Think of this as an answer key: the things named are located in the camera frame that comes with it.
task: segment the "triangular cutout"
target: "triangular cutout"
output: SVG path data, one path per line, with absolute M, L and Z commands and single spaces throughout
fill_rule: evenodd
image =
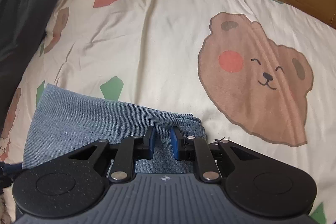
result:
M 88 160 L 93 152 L 97 149 L 97 146 L 90 146 L 85 150 L 82 150 L 74 155 L 71 155 L 69 159 L 73 160 Z
M 245 152 L 235 146 L 231 146 L 231 149 L 232 151 L 237 155 L 237 157 L 240 159 L 240 160 L 257 160 L 259 159 L 257 156 L 255 155 L 252 155 L 248 152 Z

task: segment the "denim fabric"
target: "denim fabric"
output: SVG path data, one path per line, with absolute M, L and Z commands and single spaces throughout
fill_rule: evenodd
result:
M 80 95 L 47 85 L 37 105 L 24 151 L 24 168 L 31 168 L 97 139 L 119 143 L 122 138 L 145 135 L 156 129 L 152 160 L 136 162 L 139 173 L 188 173 L 188 161 L 173 158 L 169 128 L 184 136 L 205 138 L 201 120 L 192 114 L 176 114 L 134 104 Z

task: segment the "ribbed gray surface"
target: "ribbed gray surface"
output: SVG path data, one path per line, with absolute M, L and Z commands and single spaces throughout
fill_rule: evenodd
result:
M 28 215 L 16 224 L 316 224 L 308 216 L 270 221 L 233 206 L 220 187 L 197 181 L 193 174 L 137 174 L 115 184 L 91 210 L 72 218 L 46 220 Z

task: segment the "bear ear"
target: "bear ear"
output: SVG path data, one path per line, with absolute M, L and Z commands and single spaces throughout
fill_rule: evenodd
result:
M 210 20 L 210 30 L 212 33 L 224 34 L 230 30 L 242 27 L 247 19 L 245 18 L 245 15 L 220 12 Z
M 292 56 L 292 65 L 293 68 L 295 69 L 296 76 L 298 77 L 299 80 L 301 80 L 304 84 L 304 86 L 307 89 L 311 89 L 312 83 L 313 83 L 313 71 L 305 58 L 305 56 L 297 52 L 295 56 Z
M 234 29 L 238 26 L 239 26 L 239 24 L 235 21 L 224 21 L 221 24 L 221 28 L 222 28 L 223 31 L 229 31 L 230 29 Z
M 297 77 L 299 77 L 299 79 L 303 81 L 306 78 L 305 69 L 301 65 L 300 61 L 297 60 L 296 58 L 292 58 L 292 63 L 296 70 Z

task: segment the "cartoon bear face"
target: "cartoon bear face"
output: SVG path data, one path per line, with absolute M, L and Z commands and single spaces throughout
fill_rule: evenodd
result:
M 268 39 L 243 14 L 219 13 L 199 52 L 199 79 L 230 122 L 270 143 L 307 143 L 307 93 L 313 72 L 305 56 Z

